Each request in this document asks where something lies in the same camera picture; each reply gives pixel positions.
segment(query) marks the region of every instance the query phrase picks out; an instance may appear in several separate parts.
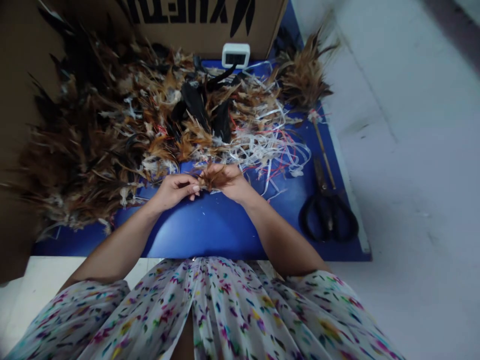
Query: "black lettering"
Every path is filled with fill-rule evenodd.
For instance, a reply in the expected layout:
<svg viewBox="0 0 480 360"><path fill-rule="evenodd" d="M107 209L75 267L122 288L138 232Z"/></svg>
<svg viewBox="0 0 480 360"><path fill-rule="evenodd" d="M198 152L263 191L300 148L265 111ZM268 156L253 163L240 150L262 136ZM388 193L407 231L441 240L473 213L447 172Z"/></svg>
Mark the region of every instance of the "black lettering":
<svg viewBox="0 0 480 360"><path fill-rule="evenodd" d="M225 0L217 0L216 6L213 9L213 14L210 18L210 24L214 24L220 17L220 22L222 24L226 24L228 22L227 19L227 8L225 7Z"/></svg>
<svg viewBox="0 0 480 360"><path fill-rule="evenodd" d="M200 24L207 23L209 15L209 0L200 0Z"/></svg>
<svg viewBox="0 0 480 360"><path fill-rule="evenodd" d="M245 18L246 35L250 34L250 28L255 15L255 0L237 0L233 18L231 21L230 37L233 38Z"/></svg>
<svg viewBox="0 0 480 360"><path fill-rule="evenodd" d="M140 4L141 14L143 16L143 22L145 24L165 24L169 22L169 18L162 14L162 4L160 0L152 0L152 15L150 15L147 0L127 0L128 8L130 9L131 19L135 24L140 24L139 12L136 5L137 1Z"/></svg>
<svg viewBox="0 0 480 360"><path fill-rule="evenodd" d="M178 15L170 15L170 22L172 24L186 24L187 23L187 7L186 0L177 0Z"/></svg>
<svg viewBox="0 0 480 360"><path fill-rule="evenodd" d="M197 0L188 0L188 22L191 24L197 20Z"/></svg>

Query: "woman's right hand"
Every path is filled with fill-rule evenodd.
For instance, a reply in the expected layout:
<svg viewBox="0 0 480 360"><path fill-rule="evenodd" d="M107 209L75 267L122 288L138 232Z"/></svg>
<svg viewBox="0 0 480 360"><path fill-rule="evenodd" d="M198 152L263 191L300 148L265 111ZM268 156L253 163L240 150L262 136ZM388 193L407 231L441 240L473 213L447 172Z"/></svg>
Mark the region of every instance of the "woman's right hand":
<svg viewBox="0 0 480 360"><path fill-rule="evenodd" d="M237 165L223 165L214 163L208 168L208 170L205 171L208 171L209 173L222 171L227 177L232 179L220 190L227 198L232 199L236 203L244 205L249 199L258 196L258 193L248 183Z"/></svg>

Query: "blue table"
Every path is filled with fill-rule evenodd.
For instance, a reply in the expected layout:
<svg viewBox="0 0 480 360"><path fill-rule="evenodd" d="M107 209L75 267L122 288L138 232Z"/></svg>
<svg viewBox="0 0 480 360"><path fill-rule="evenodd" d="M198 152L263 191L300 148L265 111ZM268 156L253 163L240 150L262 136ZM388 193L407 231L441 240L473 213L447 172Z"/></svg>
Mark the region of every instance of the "blue table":
<svg viewBox="0 0 480 360"><path fill-rule="evenodd" d="M282 24L293 29L294 35L299 33L291 4L287 7ZM208 61L205 65L220 68L221 62ZM261 68L256 70L257 75L261 72ZM296 116L305 117L306 115L296 114ZM313 156L322 155L313 124L306 121L299 129L295 130L306 142ZM335 183L337 188L342 191L345 189L345 185L329 128L326 125L320 125L320 132ZM189 171L191 168L192 164L184 163L181 165L180 171ZM316 186L313 161L309 161L303 173L304 176L299 177L286 176L284 178L281 174L276 176L274 181L278 188L288 190L270 202L280 215L298 230L299 211ZM256 175L250 172L250 179L252 186L262 193L265 188L266 176L256 180ZM156 189L153 188L143 188L139 196L150 198L155 191ZM269 186L264 197L268 199L275 193L275 189ZM348 201L346 194L343 197L345 201ZM123 224L137 210L138 208L120 210L115 216L115 225ZM87 256L105 239L103 229L103 225L98 223L78 232L62 228L58 239L51 238L36 243L32 255ZM363 240L363 250L358 239L347 244L332 241L312 244L326 261L370 261L371 253L365 242L366 239ZM142 257L183 259L212 255L243 260L267 259L255 227L245 211L222 193L203 193L194 202L184 200L174 209L163 213L153 228Z"/></svg>

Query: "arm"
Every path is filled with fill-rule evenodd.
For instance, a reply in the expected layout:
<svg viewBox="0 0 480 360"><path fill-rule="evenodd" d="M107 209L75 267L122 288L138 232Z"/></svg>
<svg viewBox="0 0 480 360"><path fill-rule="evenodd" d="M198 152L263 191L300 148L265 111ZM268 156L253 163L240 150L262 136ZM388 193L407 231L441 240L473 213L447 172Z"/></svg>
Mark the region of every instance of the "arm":
<svg viewBox="0 0 480 360"><path fill-rule="evenodd" d="M220 171L222 165L212 167ZM223 171L233 178L222 192L242 205L255 225L260 242L275 270L282 276L300 276L315 270L330 271L313 246L253 189L235 165Z"/></svg>
<svg viewBox="0 0 480 360"><path fill-rule="evenodd" d="M151 200L107 237L68 278L60 291L84 280L113 283L125 278L142 255L160 215L186 196L193 201L199 191L198 180L190 175L167 176Z"/></svg>

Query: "hand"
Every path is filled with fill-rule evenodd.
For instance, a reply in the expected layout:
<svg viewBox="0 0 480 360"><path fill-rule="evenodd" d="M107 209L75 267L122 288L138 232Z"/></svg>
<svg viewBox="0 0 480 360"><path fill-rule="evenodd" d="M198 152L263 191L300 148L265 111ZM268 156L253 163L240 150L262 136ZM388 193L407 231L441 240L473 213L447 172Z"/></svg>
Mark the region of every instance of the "hand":
<svg viewBox="0 0 480 360"><path fill-rule="evenodd" d="M195 200L195 195L200 196L199 181L187 174L174 174L165 177L156 194L149 203L153 203L160 212L173 208L183 198L189 196Z"/></svg>
<svg viewBox="0 0 480 360"><path fill-rule="evenodd" d="M216 173L222 171L227 177L232 180L221 188L221 192L229 199L232 199L236 203L244 204L252 197L258 195L253 187L250 186L248 181L244 178L242 171L237 165L223 165L212 164L208 170L209 173Z"/></svg>

